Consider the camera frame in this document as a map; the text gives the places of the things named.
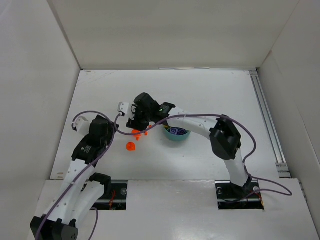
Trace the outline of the dark purple long lego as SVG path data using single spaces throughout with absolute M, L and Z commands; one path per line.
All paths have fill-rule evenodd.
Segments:
M 177 134 L 178 134 L 179 136 L 185 135 L 185 134 L 187 134 L 187 133 L 188 133 L 188 131 L 185 130 L 185 129 L 179 129 L 179 130 L 177 131 Z

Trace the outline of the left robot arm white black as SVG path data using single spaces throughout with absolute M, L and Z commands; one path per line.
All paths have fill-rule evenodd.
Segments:
M 67 174 L 41 217 L 33 217 L 30 229 L 37 240 L 75 240 L 79 226 L 95 202 L 111 191 L 111 178 L 96 172 L 98 161 L 109 150 L 116 125 L 98 113 L 92 122 L 80 115 L 72 128 L 84 137 L 71 156 Z

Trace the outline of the lavender square lego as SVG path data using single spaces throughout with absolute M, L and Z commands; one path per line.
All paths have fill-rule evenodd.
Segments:
M 178 133 L 178 130 L 176 128 L 171 128 L 169 130 L 169 133 L 172 134 L 172 135 L 176 135 Z

